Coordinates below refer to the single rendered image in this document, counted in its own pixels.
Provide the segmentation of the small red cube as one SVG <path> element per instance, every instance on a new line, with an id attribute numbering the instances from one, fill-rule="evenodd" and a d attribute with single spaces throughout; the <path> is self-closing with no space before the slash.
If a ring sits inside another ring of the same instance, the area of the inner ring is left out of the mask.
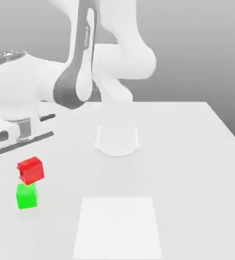
<path id="1" fill-rule="evenodd" d="M 26 185 L 30 185 L 44 178 L 43 164 L 37 157 L 31 157 L 17 164 L 20 171 L 20 179 Z"/>

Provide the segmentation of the small green cube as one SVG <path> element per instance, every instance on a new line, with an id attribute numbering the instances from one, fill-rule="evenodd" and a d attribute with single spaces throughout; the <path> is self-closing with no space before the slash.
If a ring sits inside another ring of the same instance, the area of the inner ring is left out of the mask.
<path id="1" fill-rule="evenodd" d="M 25 185 L 18 184 L 16 190 L 16 199 L 19 209 L 33 208 L 38 205 L 38 193 L 35 183 Z"/>

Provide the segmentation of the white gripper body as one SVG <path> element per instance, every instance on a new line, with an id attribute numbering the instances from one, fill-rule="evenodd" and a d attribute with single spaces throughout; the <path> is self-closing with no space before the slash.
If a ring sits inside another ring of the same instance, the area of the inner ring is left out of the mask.
<path id="1" fill-rule="evenodd" d="M 28 156 L 35 155 L 38 143 L 53 135 L 53 131 L 48 131 L 36 137 L 17 141 L 14 136 L 9 136 L 8 131 L 0 131 L 0 168 L 12 167 L 19 161 L 27 159 Z"/>

